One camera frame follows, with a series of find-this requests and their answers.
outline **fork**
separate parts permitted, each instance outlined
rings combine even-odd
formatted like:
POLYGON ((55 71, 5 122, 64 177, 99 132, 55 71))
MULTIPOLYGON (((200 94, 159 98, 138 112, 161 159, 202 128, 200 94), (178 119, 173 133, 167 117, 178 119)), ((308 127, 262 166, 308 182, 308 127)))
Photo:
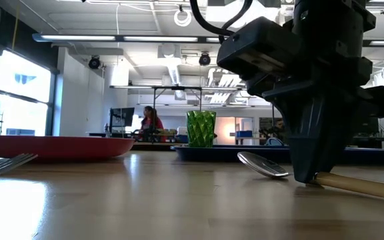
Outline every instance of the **fork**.
POLYGON ((4 174, 20 165, 23 165, 27 163, 30 160, 35 159, 38 157, 38 155, 35 154, 20 154, 16 157, 10 158, 10 159, 2 159, 3 161, 0 162, 0 175, 4 174))

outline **plate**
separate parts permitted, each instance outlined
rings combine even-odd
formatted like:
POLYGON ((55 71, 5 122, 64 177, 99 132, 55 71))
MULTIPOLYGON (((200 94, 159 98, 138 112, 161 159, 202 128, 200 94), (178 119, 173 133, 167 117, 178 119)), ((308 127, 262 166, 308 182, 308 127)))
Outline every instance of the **plate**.
POLYGON ((38 159, 106 159, 128 152, 134 139, 1 136, 0 157, 33 153, 38 159))

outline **green glass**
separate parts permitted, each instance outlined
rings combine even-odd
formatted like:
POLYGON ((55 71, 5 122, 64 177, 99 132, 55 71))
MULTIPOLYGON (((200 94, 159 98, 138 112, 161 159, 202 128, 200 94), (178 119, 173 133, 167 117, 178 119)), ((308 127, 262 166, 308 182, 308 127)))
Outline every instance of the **green glass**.
POLYGON ((187 139, 190 147, 213 147, 216 112, 188 111, 187 139))

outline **wooden handle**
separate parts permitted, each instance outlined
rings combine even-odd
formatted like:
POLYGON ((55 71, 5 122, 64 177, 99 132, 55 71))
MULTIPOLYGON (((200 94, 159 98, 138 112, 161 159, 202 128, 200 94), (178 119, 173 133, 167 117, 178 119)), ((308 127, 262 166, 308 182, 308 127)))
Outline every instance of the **wooden handle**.
POLYGON ((344 177, 324 172, 318 173, 315 181, 324 186, 336 187, 376 197, 384 197, 384 183, 356 179, 353 177, 344 177))

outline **white ceiling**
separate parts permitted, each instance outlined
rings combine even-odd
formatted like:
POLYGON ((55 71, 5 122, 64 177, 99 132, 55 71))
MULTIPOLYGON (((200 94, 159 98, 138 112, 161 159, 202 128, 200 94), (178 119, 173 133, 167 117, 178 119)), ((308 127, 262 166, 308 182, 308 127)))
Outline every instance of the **white ceiling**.
MULTIPOLYGON (((59 0, 21 0, 29 8, 19 3, 19 0, 0 0, 0 6, 15 15, 19 7, 19 18, 40 33, 60 34, 116 34, 115 11, 117 5, 92 5, 74 1, 59 0), (36 14, 40 15, 49 24, 42 21, 36 14)), ((135 5, 142 9, 150 10, 151 6, 135 5)), ((156 10, 176 9, 172 6, 161 6, 156 4, 156 10)), ((209 36, 210 33, 202 29, 193 19, 187 27, 177 26, 173 21, 174 11, 156 12, 155 18, 150 11, 140 11, 126 6, 119 7, 119 34, 121 35, 201 35, 209 36)), ((384 15, 376 14, 376 29, 365 34, 366 39, 384 39, 384 15)), ((120 43, 119 47, 124 50, 136 67, 142 78, 161 78, 167 74, 167 68, 155 66, 158 43, 120 43)), ((182 49, 210 52, 212 63, 215 63, 218 45, 202 44, 180 44, 182 49)), ((80 52, 92 48, 117 48, 116 43, 87 43, 77 44, 80 52)), ((374 60, 384 60, 384 48, 364 48, 363 55, 374 60)), ((179 66, 180 74, 207 75, 208 67, 198 66, 199 57, 189 56, 188 65, 179 66)), ((117 61, 117 56, 106 57, 107 63, 117 61)))

